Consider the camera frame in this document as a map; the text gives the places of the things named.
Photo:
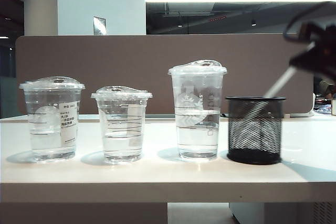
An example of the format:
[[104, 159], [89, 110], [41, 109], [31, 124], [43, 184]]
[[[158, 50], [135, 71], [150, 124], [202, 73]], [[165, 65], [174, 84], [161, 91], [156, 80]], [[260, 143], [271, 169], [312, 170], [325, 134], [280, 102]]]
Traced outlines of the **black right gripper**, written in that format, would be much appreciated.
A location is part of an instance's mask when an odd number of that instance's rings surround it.
[[289, 65], [320, 75], [335, 75], [335, 25], [321, 28], [314, 22], [305, 22], [301, 37], [310, 44], [306, 51], [292, 57]]

